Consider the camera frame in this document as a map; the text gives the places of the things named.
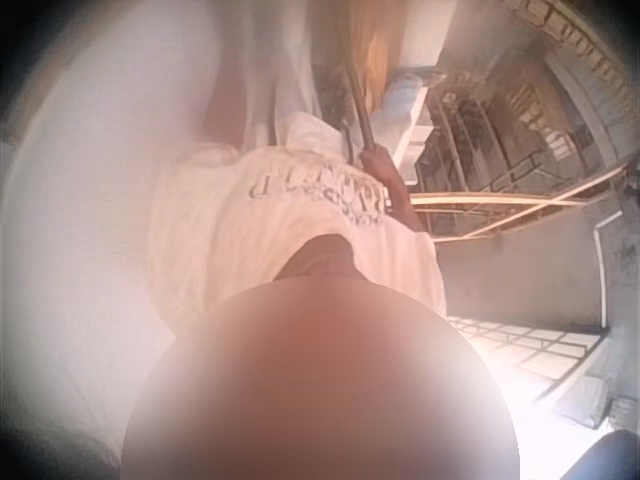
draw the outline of wall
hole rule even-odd
[[[451,315],[520,324],[595,326],[600,319],[593,226],[615,201],[573,210],[520,231],[442,244]]]
[[[575,53],[560,47],[545,61],[584,118],[606,167],[640,149],[637,120]]]

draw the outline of white pipe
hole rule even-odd
[[[618,210],[610,217],[605,218],[593,228],[593,240],[596,244],[596,254],[598,255],[598,270],[600,272],[600,326],[607,326],[607,283],[604,277],[604,258],[602,255],[602,242],[600,241],[600,229],[605,225],[613,222],[616,218],[622,216],[622,210]]]

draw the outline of hand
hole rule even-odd
[[[404,181],[386,148],[376,145],[373,152],[363,150],[360,153],[360,160],[362,160],[364,171],[388,189],[399,184],[404,185]]]

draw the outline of white t-shirt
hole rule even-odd
[[[382,185],[337,154],[203,145],[160,182],[150,278],[175,331],[241,291],[273,281],[309,240],[338,234],[368,280],[445,314],[433,241],[384,214]]]

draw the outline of metal pole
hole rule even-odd
[[[473,148],[473,142],[471,141],[471,136],[469,135],[469,131],[467,130],[467,127],[464,124],[464,120],[462,119],[459,113],[456,113],[456,121],[458,122],[458,126],[460,127],[460,129],[462,130],[462,133],[464,134],[464,138],[469,144],[469,149],[471,150],[471,158],[473,160],[473,166],[476,170],[476,176],[478,177],[478,185],[484,185],[485,183],[490,181],[487,163],[484,161],[484,158],[482,159],[482,161],[478,158],[476,149]]]
[[[440,99],[435,99],[438,110],[440,110],[440,115],[442,116],[442,125],[444,126],[445,137],[447,137],[447,142],[449,143],[449,150],[451,151],[451,155],[453,156],[454,165],[456,167],[456,172],[458,173],[458,179],[460,180],[460,186],[466,192],[469,191],[469,187],[467,186],[467,181],[464,178],[464,171],[462,170],[462,162],[460,161],[460,155],[458,154],[458,149],[456,148],[456,142],[453,139],[453,132],[451,131],[451,125],[449,125],[449,120],[447,120],[447,116],[444,113],[444,108],[442,108],[442,103],[440,103]]]
[[[509,176],[507,177],[508,181],[509,181],[509,189],[513,190],[513,176],[511,175],[511,162],[509,161],[509,159],[507,158],[507,155],[502,151],[502,145],[500,145],[500,141],[498,140],[498,135],[496,134],[495,130],[493,129],[493,125],[491,124],[491,121],[489,120],[489,117],[487,116],[487,112],[485,112],[484,107],[482,105],[480,105],[478,102],[476,102],[476,106],[478,107],[478,111],[480,112],[480,115],[482,116],[482,120],[484,121],[484,125],[487,128],[487,132],[489,132],[489,137],[491,137],[491,143],[493,143],[493,149],[494,151],[498,154],[498,156],[500,157],[500,159],[502,160],[502,162],[505,164],[505,166],[507,167],[507,171],[509,172]]]

